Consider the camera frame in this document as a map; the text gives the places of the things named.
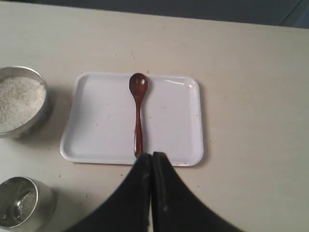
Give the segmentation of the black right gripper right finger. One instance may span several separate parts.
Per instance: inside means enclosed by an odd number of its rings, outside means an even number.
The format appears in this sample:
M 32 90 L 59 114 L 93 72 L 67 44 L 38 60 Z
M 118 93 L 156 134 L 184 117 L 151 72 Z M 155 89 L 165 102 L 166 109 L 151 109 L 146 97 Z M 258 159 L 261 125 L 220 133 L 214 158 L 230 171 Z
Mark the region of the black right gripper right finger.
M 155 232 L 239 232 L 209 209 L 181 180 L 166 154 L 152 156 L 151 196 Z

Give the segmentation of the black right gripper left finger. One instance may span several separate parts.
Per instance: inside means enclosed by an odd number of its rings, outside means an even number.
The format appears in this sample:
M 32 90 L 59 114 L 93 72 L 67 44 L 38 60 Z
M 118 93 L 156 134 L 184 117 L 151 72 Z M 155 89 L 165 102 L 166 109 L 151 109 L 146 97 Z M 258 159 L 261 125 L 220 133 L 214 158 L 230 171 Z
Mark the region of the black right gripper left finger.
M 140 155 L 115 192 L 67 232 L 147 232 L 152 156 Z

